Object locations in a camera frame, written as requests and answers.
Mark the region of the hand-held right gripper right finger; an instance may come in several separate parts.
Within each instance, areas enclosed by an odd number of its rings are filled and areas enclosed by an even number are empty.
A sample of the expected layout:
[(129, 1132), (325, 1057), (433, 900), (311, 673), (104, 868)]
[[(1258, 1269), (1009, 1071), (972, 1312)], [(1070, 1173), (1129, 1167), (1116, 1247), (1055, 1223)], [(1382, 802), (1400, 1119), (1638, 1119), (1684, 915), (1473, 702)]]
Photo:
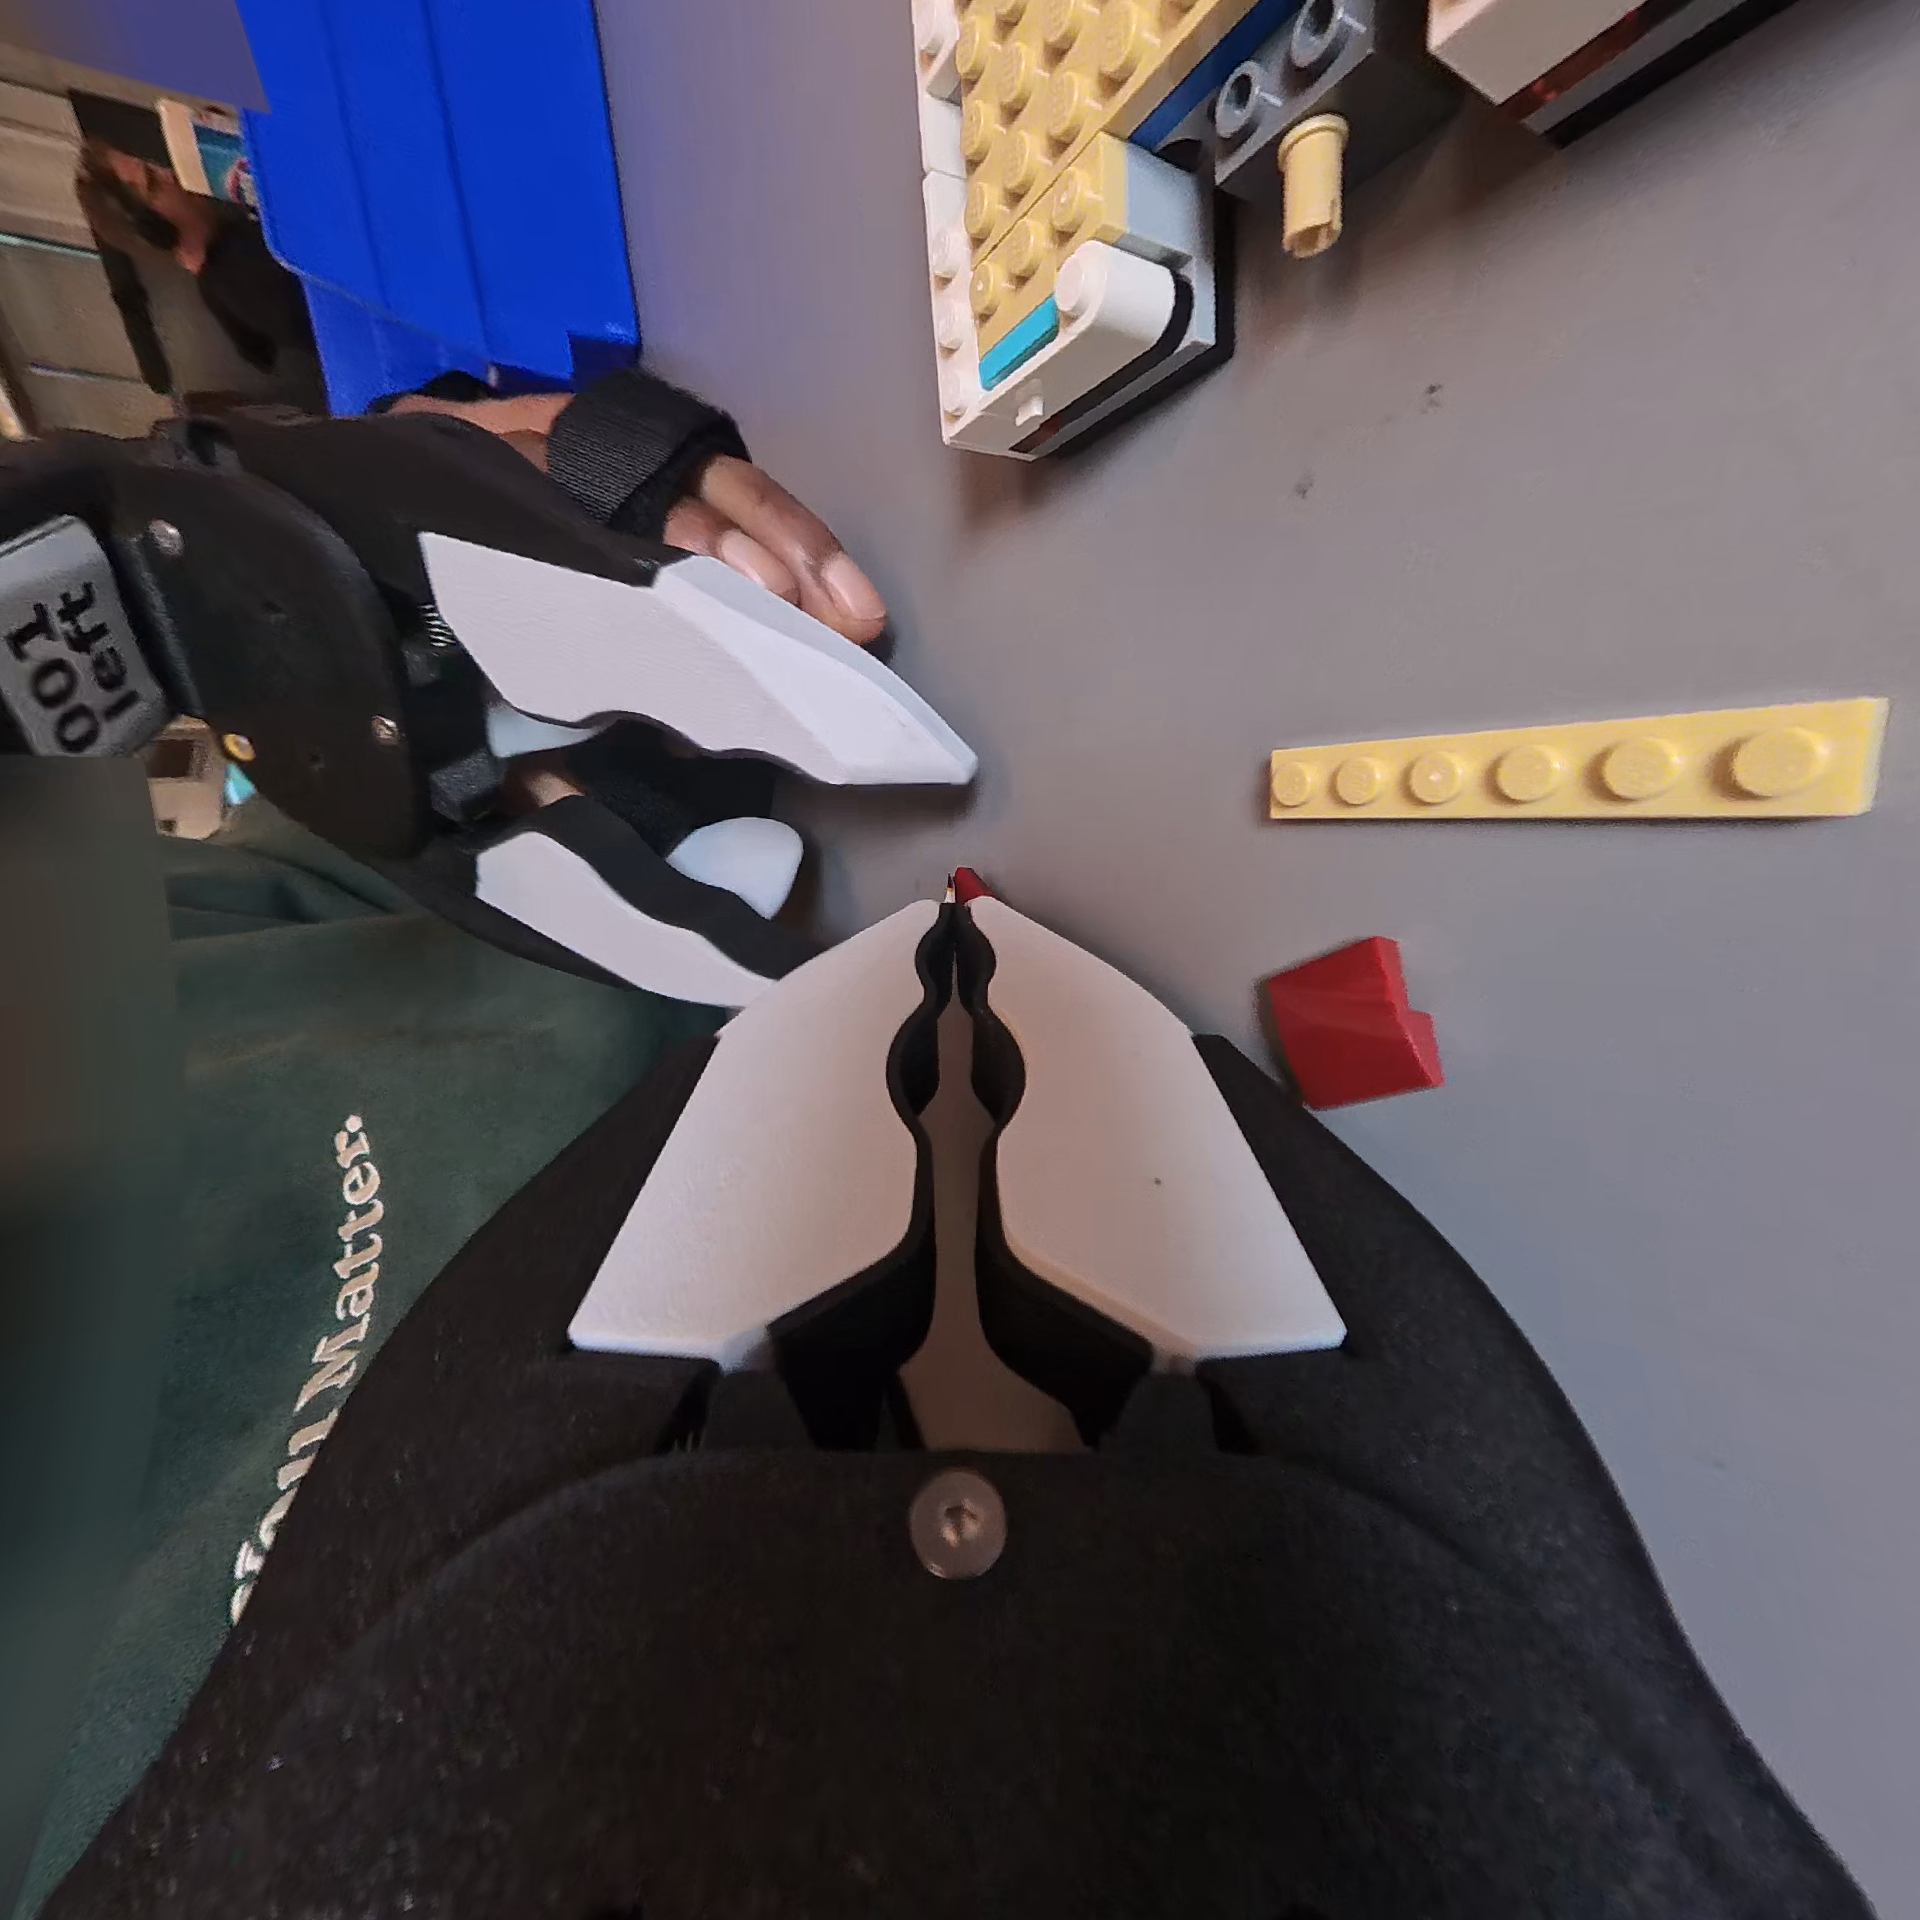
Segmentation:
[(996, 1142), (1016, 1265), (1192, 1367), (1333, 1350), (1347, 1325), (1205, 1064), (1144, 987), (975, 900), (1023, 1088)]

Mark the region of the blue storage bin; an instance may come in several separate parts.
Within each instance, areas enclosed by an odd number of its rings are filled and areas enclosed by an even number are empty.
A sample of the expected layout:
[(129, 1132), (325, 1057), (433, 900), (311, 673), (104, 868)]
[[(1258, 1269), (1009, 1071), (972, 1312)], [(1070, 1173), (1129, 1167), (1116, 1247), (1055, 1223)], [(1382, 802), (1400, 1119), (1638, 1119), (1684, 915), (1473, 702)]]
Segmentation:
[(641, 357), (592, 3), (242, 3), (267, 243), (339, 417), (446, 373), (574, 388)]

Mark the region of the person's left hand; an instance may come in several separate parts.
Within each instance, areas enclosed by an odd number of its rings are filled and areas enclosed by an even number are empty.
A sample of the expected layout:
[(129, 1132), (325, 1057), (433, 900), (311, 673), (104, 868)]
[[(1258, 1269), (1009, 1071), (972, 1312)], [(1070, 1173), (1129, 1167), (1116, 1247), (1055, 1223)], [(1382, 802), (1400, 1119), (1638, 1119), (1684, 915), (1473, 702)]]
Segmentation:
[(889, 630), (879, 589), (810, 509), (751, 463), (733, 417), (641, 367), (576, 393), (511, 396), (445, 374), (371, 411), (486, 428), (613, 533), (728, 564), (858, 646)]

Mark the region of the tan long brick plate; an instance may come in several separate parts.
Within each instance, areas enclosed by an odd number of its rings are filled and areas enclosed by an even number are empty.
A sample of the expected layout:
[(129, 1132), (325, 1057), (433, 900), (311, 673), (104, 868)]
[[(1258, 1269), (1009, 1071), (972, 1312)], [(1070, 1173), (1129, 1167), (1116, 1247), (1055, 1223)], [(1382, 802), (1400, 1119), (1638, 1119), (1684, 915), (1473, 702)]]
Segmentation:
[(1877, 801), (1887, 699), (1719, 708), (1272, 752), (1275, 823), (1859, 819)]

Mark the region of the grey desk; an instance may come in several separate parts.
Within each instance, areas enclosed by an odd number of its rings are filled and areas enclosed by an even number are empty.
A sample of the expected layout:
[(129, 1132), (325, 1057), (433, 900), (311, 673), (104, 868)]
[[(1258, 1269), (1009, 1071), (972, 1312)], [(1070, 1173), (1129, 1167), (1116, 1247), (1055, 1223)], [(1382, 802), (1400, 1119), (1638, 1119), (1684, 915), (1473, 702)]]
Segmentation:
[[(966, 796), (795, 784), (821, 937), (959, 862), (1336, 1112), (1592, 1432), (1723, 1696), (1917, 1917), (1917, 5), (1797, 5), (1569, 150), (1465, 110), (1079, 456), (940, 439), (907, 5), (601, 5), (646, 361), (875, 578)], [(1838, 825), (1293, 828), (1281, 746), (1893, 702)]]

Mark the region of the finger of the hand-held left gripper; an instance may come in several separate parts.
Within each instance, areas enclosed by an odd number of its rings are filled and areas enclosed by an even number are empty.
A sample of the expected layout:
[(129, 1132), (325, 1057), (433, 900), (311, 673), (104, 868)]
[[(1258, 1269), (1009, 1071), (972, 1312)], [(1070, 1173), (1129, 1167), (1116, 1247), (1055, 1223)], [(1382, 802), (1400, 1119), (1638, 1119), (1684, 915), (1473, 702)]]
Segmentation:
[(805, 858), (772, 819), (695, 828), (661, 854), (585, 796), (524, 817), (475, 858), (475, 900), (615, 980), (739, 1010), (823, 955), (782, 924)]
[(872, 653), (717, 559), (681, 557), (628, 586), (434, 533), (420, 550), (445, 625), (493, 689), (497, 757), (639, 719), (708, 757), (835, 786), (968, 786), (979, 773)]

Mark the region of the red toy brick truck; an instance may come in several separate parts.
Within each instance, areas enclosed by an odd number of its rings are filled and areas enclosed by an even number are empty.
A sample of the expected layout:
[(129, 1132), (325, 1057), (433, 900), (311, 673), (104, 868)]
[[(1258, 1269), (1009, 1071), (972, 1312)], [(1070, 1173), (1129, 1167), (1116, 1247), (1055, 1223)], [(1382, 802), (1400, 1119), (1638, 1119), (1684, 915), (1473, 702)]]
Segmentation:
[(1781, 13), (1738, 3), (912, 7), (943, 443), (1036, 463), (1237, 350), (1237, 215), (1293, 262), (1466, 105), (1566, 147)]

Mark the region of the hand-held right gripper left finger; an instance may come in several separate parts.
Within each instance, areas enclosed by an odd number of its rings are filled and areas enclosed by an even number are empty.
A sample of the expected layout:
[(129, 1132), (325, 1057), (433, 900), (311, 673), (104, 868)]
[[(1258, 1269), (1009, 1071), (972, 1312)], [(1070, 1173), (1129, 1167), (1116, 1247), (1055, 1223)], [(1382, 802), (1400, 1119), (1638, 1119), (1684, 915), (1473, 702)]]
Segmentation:
[(914, 902), (721, 1031), (570, 1320), (576, 1348), (734, 1370), (785, 1316), (909, 1242), (946, 935), (946, 904)]

